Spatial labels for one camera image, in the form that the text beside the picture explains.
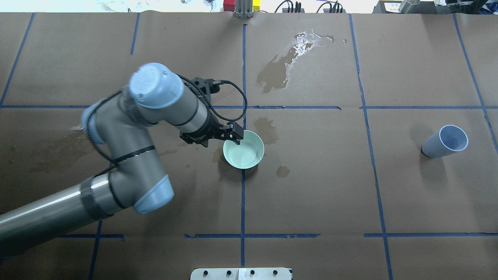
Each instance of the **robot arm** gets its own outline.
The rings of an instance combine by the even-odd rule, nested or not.
[[[197,78],[186,86],[164,65],[148,63],[128,87],[87,108],[84,130],[95,146],[107,144],[116,168],[0,215],[0,260],[128,207],[145,214],[168,203],[173,189],[147,128],[165,120],[187,143],[240,143],[243,128],[221,125],[209,110],[209,95],[223,83]]]

